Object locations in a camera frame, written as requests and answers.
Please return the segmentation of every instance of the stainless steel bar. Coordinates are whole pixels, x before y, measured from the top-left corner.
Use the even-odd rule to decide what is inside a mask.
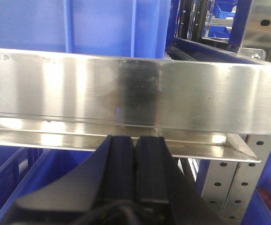
[[[0,145],[94,151],[107,135],[163,136],[174,157],[259,162],[255,154],[226,144],[223,133],[0,118]]]
[[[271,64],[0,49],[0,117],[269,134]]]
[[[224,208],[236,165],[237,162],[210,161],[202,197],[208,207],[219,216]]]

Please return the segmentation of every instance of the metal frame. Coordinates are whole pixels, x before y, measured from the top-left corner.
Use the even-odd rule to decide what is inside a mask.
[[[265,19],[270,20],[269,26],[261,25],[262,20]],[[196,48],[202,47],[199,43],[194,43],[193,48],[186,46],[188,41],[184,43],[176,40],[175,43],[179,49],[199,60],[211,61],[214,55],[215,60],[225,59],[225,57],[222,59],[220,56],[217,57],[221,50],[208,47],[204,50],[205,54],[201,54],[201,51],[195,52]],[[266,58],[271,61],[271,1],[239,1],[228,49],[251,58]],[[271,135],[250,135],[246,141],[248,146],[259,154],[262,162],[260,164],[228,163],[230,167],[221,167],[218,161],[210,161],[202,192],[209,206],[222,218],[234,224],[241,222],[271,151]],[[218,180],[222,181],[223,183],[219,183],[223,185],[214,186]]]

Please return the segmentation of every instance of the stainless steel surface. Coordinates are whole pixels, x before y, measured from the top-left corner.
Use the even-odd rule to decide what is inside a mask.
[[[174,157],[259,162],[250,150],[226,145],[226,136],[214,132],[0,118],[0,145],[94,151],[107,135],[163,136]]]
[[[253,191],[271,151],[271,135],[250,135],[247,139],[247,145],[260,157],[262,162],[255,165],[248,163],[239,163],[237,165],[222,212],[222,218],[232,221],[234,224],[240,224],[249,205]],[[243,186],[242,183],[244,182],[248,183],[248,185]]]
[[[232,27],[233,19],[219,19],[212,17],[211,22],[206,22],[205,25],[211,26],[224,26],[224,27]]]
[[[262,20],[269,20],[262,26]],[[271,0],[254,0],[251,5],[241,47],[261,48],[266,52],[266,60],[271,61]]]
[[[256,48],[240,48],[238,54],[249,56],[253,59],[265,60],[266,52],[263,49]]]
[[[219,216],[223,210],[236,165],[237,162],[210,161],[202,197],[208,203],[208,207]]]
[[[269,134],[271,64],[0,49],[0,116]]]

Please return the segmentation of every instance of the hole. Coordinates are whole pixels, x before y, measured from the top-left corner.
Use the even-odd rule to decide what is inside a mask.
[[[261,26],[268,26],[268,25],[270,25],[270,23],[271,23],[270,20],[262,20],[262,21],[260,22]]]

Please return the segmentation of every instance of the black cable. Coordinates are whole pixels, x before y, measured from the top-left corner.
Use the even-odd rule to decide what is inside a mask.
[[[107,205],[100,206],[88,212],[69,225],[89,225],[90,223],[101,219],[103,215],[111,213],[113,210],[120,210],[122,213],[124,213],[130,225],[140,225],[140,221],[136,217],[135,212],[149,220],[157,221],[157,219],[151,215],[151,213],[148,213],[142,207],[134,203],[128,201],[116,201]]]

